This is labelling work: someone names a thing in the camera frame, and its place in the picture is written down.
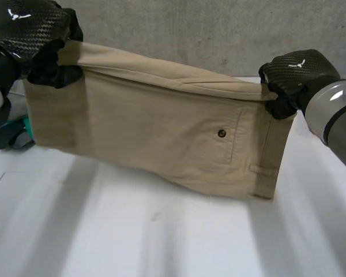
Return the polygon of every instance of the khaki pants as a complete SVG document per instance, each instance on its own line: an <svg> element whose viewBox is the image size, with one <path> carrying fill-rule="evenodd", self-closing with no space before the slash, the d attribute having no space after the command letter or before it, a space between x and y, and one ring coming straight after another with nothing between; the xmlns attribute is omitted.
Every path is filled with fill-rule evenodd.
<svg viewBox="0 0 346 277"><path fill-rule="evenodd" d="M64 89L25 82L36 143L152 171L205 194L271 199L292 119L264 109L260 84L68 42L59 63L84 78Z"/></svg>

